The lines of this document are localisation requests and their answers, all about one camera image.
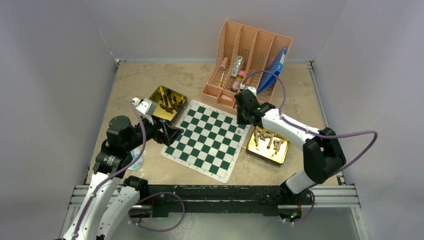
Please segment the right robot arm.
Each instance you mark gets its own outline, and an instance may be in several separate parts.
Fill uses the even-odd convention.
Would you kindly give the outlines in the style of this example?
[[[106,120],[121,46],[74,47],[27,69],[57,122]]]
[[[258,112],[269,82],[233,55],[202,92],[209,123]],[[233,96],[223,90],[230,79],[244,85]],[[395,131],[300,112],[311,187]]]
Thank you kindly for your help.
[[[303,190],[324,183],[346,164],[336,133],[331,128],[320,130],[285,116],[268,102],[260,104],[249,89],[242,90],[234,98],[238,124],[278,134],[303,152],[303,170],[281,184],[280,196],[284,202],[294,203]]]

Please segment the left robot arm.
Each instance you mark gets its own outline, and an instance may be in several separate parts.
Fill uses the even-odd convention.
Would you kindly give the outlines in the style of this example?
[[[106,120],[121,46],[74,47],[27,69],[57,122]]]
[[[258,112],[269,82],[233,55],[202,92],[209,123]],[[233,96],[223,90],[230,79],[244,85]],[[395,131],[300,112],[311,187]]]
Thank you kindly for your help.
[[[119,115],[109,122],[107,138],[95,159],[89,189],[82,205],[65,232],[64,240],[108,240],[131,207],[142,205],[150,198],[148,181],[139,177],[124,179],[126,170],[142,154],[133,157],[131,151],[145,147],[148,140],[170,146],[184,131],[164,119],[150,123],[139,118],[132,125],[127,116]]]

